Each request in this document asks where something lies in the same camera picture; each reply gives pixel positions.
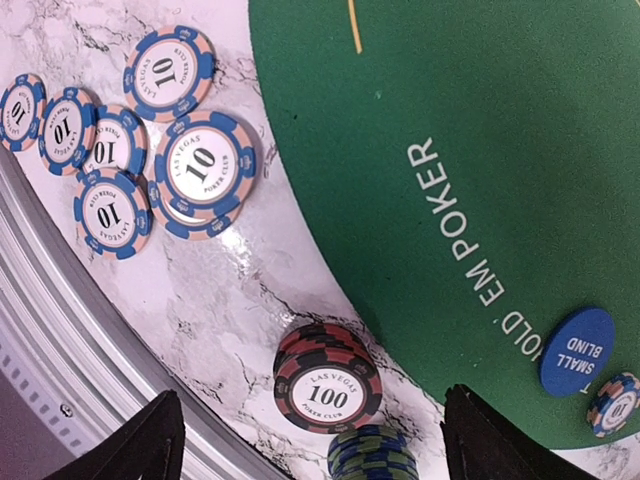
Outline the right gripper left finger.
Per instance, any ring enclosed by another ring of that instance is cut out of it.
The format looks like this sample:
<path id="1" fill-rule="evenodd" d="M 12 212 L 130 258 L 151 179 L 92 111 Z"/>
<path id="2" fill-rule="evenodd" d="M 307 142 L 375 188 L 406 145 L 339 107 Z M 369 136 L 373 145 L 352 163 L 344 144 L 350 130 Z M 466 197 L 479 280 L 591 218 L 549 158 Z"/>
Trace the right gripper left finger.
<path id="1" fill-rule="evenodd" d="M 177 392 L 166 390 L 101 444 L 49 480 L 179 480 L 185 425 Z"/>

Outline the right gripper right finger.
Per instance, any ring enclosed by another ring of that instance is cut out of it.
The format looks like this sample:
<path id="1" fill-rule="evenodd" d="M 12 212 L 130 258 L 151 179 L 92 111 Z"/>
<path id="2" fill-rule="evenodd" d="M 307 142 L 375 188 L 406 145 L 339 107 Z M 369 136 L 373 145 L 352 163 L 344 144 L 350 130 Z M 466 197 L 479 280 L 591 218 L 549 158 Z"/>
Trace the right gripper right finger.
<path id="1" fill-rule="evenodd" d="M 541 446 L 472 389 L 446 392 L 444 437 L 452 479 L 580 480 L 588 472 Z"/>

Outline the teal chip stack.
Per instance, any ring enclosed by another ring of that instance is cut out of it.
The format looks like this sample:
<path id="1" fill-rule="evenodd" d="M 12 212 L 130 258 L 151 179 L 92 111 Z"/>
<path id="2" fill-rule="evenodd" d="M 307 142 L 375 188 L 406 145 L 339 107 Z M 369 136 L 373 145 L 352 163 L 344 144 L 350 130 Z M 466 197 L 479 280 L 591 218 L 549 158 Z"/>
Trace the teal chip stack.
<path id="1" fill-rule="evenodd" d="M 384 425 L 364 425 L 330 443 L 327 469 L 332 479 L 418 479 L 417 461 L 406 437 Z"/>

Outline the blue small blind button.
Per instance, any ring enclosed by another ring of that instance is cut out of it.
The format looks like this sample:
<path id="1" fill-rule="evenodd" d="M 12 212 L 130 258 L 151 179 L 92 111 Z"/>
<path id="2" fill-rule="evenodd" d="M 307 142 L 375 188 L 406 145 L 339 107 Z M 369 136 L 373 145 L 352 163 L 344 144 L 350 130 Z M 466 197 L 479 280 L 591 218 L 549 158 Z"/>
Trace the blue small blind button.
<path id="1" fill-rule="evenodd" d="M 616 340 L 612 316 L 587 307 L 569 314 L 554 330 L 540 357 L 539 379 L 553 397 L 588 386 L 608 364 Z"/>

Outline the blue chips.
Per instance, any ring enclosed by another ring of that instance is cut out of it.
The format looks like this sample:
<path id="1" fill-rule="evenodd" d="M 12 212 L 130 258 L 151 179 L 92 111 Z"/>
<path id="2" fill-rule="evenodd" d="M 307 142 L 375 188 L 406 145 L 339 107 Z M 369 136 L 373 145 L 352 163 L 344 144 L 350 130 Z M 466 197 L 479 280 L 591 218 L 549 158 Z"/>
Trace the blue chips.
<path id="1" fill-rule="evenodd" d="M 639 408 L 639 379 L 621 372 L 602 385 L 587 411 L 593 434 L 605 438 L 621 430 Z"/>

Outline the brown chip stack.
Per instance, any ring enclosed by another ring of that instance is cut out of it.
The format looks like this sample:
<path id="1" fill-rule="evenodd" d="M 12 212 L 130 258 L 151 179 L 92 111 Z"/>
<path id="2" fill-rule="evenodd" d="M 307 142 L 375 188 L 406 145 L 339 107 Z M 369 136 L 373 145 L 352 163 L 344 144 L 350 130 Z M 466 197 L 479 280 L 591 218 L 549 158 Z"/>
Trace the brown chip stack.
<path id="1" fill-rule="evenodd" d="M 332 323 L 308 324 L 286 334 L 273 364 L 280 413 L 308 432 L 339 434 L 368 423 L 383 388 L 360 338 Z"/>

